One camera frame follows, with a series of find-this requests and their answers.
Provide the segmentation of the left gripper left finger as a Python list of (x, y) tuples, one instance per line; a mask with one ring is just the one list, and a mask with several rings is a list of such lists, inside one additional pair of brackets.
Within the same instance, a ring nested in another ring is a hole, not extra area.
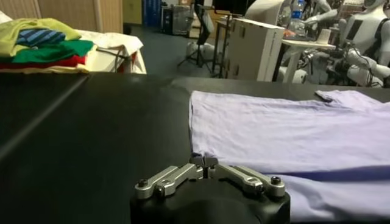
[(204, 156), (195, 156), (182, 166), (169, 166), (150, 178), (144, 178), (134, 186), (136, 200), (167, 198), (187, 182), (203, 180), (207, 173)]

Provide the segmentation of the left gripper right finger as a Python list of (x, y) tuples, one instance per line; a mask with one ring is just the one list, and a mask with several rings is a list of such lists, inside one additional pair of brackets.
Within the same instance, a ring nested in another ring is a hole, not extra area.
[(245, 166), (219, 164), (217, 158), (207, 158), (208, 176), (229, 180), (237, 184), (247, 194), (264, 192), (268, 197), (283, 197), (285, 184), (280, 177), (266, 176)]

